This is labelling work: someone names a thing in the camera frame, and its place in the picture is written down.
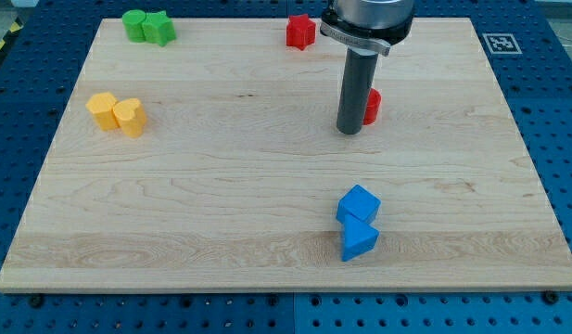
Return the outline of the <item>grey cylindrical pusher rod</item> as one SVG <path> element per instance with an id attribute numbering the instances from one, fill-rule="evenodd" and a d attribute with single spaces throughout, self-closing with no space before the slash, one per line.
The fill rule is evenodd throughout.
<path id="1" fill-rule="evenodd" d="M 337 112 L 337 129 L 345 135 L 358 134 L 372 89 L 378 54 L 349 47 Z"/>

